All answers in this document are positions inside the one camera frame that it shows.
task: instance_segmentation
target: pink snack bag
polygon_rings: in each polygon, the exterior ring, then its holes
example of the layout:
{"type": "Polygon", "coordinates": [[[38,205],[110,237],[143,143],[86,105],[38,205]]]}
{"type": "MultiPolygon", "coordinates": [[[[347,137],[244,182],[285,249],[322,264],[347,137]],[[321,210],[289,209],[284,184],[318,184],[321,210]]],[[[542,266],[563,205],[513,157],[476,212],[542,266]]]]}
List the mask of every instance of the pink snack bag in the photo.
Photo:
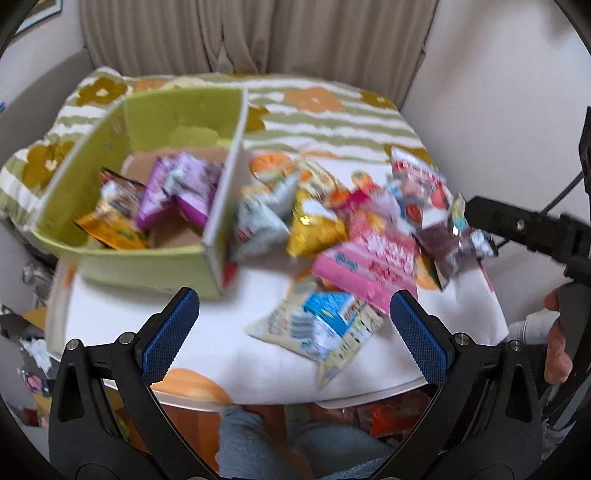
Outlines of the pink snack bag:
{"type": "Polygon", "coordinates": [[[205,227],[222,168],[219,163],[206,162],[188,153],[177,156],[169,176],[175,185],[171,193],[189,222],[205,227]]]}
{"type": "Polygon", "coordinates": [[[135,223],[142,230],[166,220],[179,208],[186,219],[205,227],[223,165],[188,153],[158,158],[154,163],[135,223]]]}
{"type": "Polygon", "coordinates": [[[148,230],[156,223],[162,222],[172,210],[176,209],[172,198],[164,191],[164,182],[173,166],[174,159],[168,157],[159,157],[154,163],[135,218],[138,228],[148,230]]]}
{"type": "Polygon", "coordinates": [[[390,299],[399,290],[417,297],[413,237],[393,229],[379,229],[358,212],[350,227],[350,241],[320,254],[312,273],[388,314],[390,299]]]}

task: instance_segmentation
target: candy wrapper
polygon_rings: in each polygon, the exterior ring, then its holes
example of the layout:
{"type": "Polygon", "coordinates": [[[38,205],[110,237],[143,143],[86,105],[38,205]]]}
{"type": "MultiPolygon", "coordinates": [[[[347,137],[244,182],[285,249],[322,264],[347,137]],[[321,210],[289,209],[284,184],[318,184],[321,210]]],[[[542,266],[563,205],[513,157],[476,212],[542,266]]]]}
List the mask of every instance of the candy wrapper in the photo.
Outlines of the candy wrapper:
{"type": "Polygon", "coordinates": [[[249,325],[245,332],[251,337],[281,345],[292,352],[318,361],[310,328],[314,322],[313,315],[302,309],[304,302],[318,289],[318,283],[313,276],[308,275],[299,279],[271,315],[249,325]]]}
{"type": "Polygon", "coordinates": [[[273,190],[268,187],[243,190],[247,196],[238,206],[233,260],[262,255],[288,239],[290,231],[281,217],[291,214],[298,178],[297,173],[292,174],[276,183],[273,190]]]}
{"type": "Polygon", "coordinates": [[[262,153],[250,162],[252,176],[265,185],[272,185],[297,169],[296,163],[281,152],[262,153]]]}
{"type": "Polygon", "coordinates": [[[314,258],[320,252],[347,240],[344,221],[312,198],[306,190],[295,196],[293,224],[287,252],[294,258],[314,258]]]}
{"type": "Polygon", "coordinates": [[[234,229],[235,261],[263,255],[288,239],[290,230],[271,209],[254,197],[240,202],[234,229]]]}
{"type": "Polygon", "coordinates": [[[304,158],[297,163],[297,167],[300,171],[300,188],[322,204],[338,204],[349,192],[345,185],[314,160],[304,158]]]}
{"type": "Polygon", "coordinates": [[[398,210],[391,213],[400,215],[406,225],[400,222],[397,226],[408,233],[445,220],[451,194],[441,174],[404,150],[393,148],[392,157],[392,180],[375,197],[376,202],[388,210],[393,205],[390,198],[393,197],[398,210]]]}
{"type": "Polygon", "coordinates": [[[142,230],[148,230],[155,224],[161,223],[169,217],[172,211],[177,209],[173,198],[164,190],[164,184],[174,163],[174,158],[160,157],[156,159],[152,167],[146,191],[135,218],[135,223],[142,230]]]}
{"type": "Polygon", "coordinates": [[[205,227],[223,165],[188,153],[159,158],[148,181],[136,222],[148,229],[165,219],[177,206],[191,223],[205,227]]]}
{"type": "Polygon", "coordinates": [[[320,388],[351,363],[384,321],[366,302],[348,293],[313,293],[303,309],[314,316],[320,388]]]}
{"type": "Polygon", "coordinates": [[[350,241],[318,256],[312,273],[343,291],[389,312],[398,290],[417,296],[414,279],[415,240],[388,228],[388,222],[369,212],[355,214],[350,241]]]}
{"type": "Polygon", "coordinates": [[[300,175],[292,173],[288,177],[281,178],[273,185],[268,192],[259,191],[254,198],[267,205],[269,210],[280,218],[291,216],[298,189],[300,175]]]}
{"type": "Polygon", "coordinates": [[[439,283],[445,288],[467,260],[498,255],[496,245],[488,234],[468,226],[462,196],[455,198],[449,218],[416,233],[417,240],[432,257],[439,283]]]}
{"type": "Polygon", "coordinates": [[[383,319],[349,294],[316,290],[313,277],[301,280],[269,318],[246,332],[319,363],[322,388],[351,362],[383,319]]]}
{"type": "Polygon", "coordinates": [[[144,233],[134,218],[144,185],[104,168],[100,172],[100,199],[94,212],[76,221],[91,237],[117,250],[147,248],[144,233]]]}

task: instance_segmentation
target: cushion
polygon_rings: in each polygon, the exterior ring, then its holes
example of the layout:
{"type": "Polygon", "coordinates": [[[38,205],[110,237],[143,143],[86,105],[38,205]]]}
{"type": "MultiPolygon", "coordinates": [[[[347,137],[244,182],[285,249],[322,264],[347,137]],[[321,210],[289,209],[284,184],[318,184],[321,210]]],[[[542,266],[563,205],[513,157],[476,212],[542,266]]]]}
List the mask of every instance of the cushion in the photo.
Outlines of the cushion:
{"type": "Polygon", "coordinates": [[[343,160],[387,162],[393,146],[431,163],[429,153],[394,103],[341,83],[285,75],[125,77],[101,67],[66,99],[43,139],[17,151],[0,171],[0,216],[27,231],[37,203],[74,144],[122,95],[153,88],[231,83],[247,88],[245,148],[343,160]]]}

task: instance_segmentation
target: gray pants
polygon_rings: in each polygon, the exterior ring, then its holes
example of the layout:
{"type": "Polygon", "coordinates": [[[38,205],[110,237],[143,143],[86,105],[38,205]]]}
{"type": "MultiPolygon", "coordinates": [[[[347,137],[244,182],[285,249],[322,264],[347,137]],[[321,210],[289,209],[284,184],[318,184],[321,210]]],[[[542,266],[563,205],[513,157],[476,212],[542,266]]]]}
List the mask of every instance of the gray pants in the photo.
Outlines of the gray pants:
{"type": "MultiPolygon", "coordinates": [[[[291,447],[308,461],[315,478],[367,478],[394,449],[365,432],[345,425],[297,424],[288,432],[291,447]]],[[[238,406],[222,413],[220,475],[249,480],[301,480],[274,447],[262,418],[238,406]]]]}

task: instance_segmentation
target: person's hand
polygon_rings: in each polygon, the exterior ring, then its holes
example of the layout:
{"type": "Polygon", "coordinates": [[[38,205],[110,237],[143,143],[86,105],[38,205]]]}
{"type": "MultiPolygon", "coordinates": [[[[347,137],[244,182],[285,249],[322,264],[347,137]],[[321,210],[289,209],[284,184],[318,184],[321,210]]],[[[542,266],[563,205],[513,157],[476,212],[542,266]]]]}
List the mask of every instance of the person's hand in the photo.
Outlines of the person's hand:
{"type": "MultiPolygon", "coordinates": [[[[554,289],[544,299],[544,307],[549,310],[558,311],[558,295],[554,289]]],[[[573,361],[565,353],[566,338],[560,326],[560,319],[556,319],[548,332],[548,352],[546,354],[546,365],[544,379],[550,385],[564,383],[573,369],[573,361]]]]}

